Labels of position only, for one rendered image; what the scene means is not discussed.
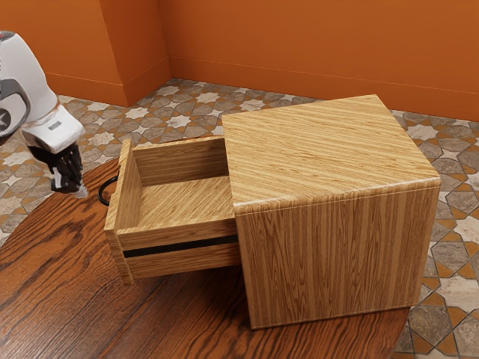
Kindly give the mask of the light wooden cabinet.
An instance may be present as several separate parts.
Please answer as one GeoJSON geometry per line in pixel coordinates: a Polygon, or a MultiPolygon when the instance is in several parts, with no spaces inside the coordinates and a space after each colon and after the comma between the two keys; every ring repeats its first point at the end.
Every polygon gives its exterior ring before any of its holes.
{"type": "Polygon", "coordinates": [[[418,302],[441,179],[378,96],[222,123],[253,328],[418,302]]]}

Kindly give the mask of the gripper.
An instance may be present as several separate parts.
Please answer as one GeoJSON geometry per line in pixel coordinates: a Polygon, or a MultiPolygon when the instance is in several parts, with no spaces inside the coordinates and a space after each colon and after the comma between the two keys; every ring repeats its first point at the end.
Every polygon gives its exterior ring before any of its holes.
{"type": "Polygon", "coordinates": [[[33,157],[48,165],[53,173],[50,187],[54,192],[71,194],[74,192],[74,183],[77,191],[74,193],[77,198],[86,198],[88,190],[82,181],[81,156],[77,143],[71,144],[59,153],[51,153],[39,147],[28,146],[33,157]],[[68,175],[61,173],[73,173],[73,180],[68,175]]]}

